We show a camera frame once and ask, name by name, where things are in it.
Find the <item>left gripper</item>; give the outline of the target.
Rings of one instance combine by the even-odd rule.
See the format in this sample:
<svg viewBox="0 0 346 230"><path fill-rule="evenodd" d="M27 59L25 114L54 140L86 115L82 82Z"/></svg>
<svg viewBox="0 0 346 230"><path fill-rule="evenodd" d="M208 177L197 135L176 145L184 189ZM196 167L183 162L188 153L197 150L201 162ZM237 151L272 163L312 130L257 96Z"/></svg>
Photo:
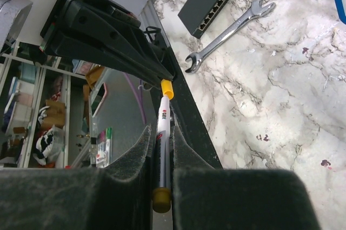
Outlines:
<svg viewBox="0 0 346 230"><path fill-rule="evenodd" d="M40 51L99 64L152 86L173 80L130 11L112 0L57 0Z"/></svg>

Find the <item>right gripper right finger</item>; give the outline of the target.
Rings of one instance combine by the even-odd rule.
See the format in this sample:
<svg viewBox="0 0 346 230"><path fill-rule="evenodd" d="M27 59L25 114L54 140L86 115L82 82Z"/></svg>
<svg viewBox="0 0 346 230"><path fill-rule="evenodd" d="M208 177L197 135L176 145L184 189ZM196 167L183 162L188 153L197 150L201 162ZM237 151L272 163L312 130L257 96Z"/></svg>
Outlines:
<svg viewBox="0 0 346 230"><path fill-rule="evenodd" d="M319 229L305 185L289 170L216 169L172 133L174 229Z"/></svg>

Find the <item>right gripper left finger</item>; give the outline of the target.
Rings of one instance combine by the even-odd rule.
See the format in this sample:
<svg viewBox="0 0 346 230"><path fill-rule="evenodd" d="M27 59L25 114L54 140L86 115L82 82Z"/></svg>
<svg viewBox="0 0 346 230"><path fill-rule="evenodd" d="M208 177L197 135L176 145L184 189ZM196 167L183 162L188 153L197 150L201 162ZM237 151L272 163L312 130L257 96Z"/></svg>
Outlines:
<svg viewBox="0 0 346 230"><path fill-rule="evenodd" d="M105 168L1 171L1 229L151 229L152 130Z"/></svg>

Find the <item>yellow white marker pen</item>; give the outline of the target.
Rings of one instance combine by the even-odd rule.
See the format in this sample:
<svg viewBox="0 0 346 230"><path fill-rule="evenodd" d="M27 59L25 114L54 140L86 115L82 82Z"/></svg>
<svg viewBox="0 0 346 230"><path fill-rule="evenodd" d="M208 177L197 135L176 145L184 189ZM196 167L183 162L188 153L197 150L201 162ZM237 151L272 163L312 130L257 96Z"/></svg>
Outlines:
<svg viewBox="0 0 346 230"><path fill-rule="evenodd" d="M154 229L173 229L170 172L170 103L163 96L158 110L153 156L152 208Z"/></svg>

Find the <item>yellow marker cap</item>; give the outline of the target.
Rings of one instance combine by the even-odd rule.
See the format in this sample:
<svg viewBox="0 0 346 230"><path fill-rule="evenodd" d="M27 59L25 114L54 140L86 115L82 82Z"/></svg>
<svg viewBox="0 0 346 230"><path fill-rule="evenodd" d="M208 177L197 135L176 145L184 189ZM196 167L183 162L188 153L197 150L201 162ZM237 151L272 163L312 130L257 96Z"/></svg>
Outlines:
<svg viewBox="0 0 346 230"><path fill-rule="evenodd" d="M174 90L171 81L162 79L161 89L163 96L167 96L169 100L172 100L174 98Z"/></svg>

